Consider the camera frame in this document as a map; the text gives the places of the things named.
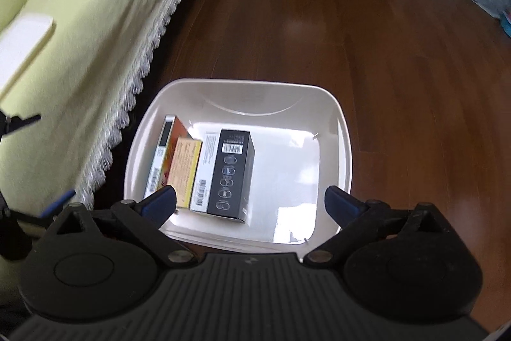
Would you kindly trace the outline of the green sofa cover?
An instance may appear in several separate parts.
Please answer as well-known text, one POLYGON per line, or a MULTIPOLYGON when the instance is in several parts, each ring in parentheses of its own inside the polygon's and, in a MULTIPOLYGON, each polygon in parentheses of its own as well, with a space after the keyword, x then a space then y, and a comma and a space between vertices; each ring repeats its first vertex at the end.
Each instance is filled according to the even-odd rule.
POLYGON ((68 191, 92 206, 181 0, 1 0, 1 24, 29 13, 54 28, 11 84, 2 111, 33 125, 1 142, 8 206, 40 215, 68 191))

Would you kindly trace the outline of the orange red box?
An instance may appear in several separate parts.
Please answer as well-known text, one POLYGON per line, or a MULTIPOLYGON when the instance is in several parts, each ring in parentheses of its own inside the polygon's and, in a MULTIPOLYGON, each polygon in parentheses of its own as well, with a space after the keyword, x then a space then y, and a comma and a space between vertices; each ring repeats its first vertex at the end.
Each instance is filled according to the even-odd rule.
POLYGON ((179 138, 191 138, 191 135, 176 115, 166 115, 153 155, 146 183, 145 198, 167 185, 173 155, 179 138))

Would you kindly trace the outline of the white plastic bin lid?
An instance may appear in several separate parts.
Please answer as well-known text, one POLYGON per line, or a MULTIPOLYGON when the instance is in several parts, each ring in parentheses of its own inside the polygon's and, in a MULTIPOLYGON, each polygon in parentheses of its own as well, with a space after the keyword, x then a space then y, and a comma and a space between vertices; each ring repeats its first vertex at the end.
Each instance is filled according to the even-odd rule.
POLYGON ((17 82, 55 30, 53 17, 25 13, 1 33, 1 97, 17 82))

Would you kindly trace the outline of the white blue medicine box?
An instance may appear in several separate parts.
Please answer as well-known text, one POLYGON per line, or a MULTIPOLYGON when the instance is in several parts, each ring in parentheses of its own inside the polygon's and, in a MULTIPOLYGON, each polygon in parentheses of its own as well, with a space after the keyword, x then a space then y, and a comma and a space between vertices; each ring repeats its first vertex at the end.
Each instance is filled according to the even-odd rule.
POLYGON ((190 210, 206 213, 214 173, 220 132, 206 132, 197 164, 197 171, 191 194, 190 210))

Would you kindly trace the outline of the white plastic storage bin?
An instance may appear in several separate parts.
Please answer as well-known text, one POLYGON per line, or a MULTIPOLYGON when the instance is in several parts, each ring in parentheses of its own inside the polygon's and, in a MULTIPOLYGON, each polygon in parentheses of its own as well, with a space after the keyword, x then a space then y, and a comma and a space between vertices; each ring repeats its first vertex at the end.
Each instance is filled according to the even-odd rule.
POLYGON ((294 253, 338 231, 326 212, 330 186, 350 191, 353 155, 338 100, 321 87, 182 79, 163 87, 135 133, 124 197, 157 182, 171 129, 202 145, 188 207, 162 226, 180 242, 240 253, 294 253))

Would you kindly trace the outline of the black product box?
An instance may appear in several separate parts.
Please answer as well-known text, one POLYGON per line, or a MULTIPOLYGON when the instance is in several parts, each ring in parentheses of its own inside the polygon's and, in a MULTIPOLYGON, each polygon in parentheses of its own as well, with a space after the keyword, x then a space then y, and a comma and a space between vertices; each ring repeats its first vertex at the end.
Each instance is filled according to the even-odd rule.
POLYGON ((245 222, 255 147, 246 131, 220 132, 207 213, 245 222))

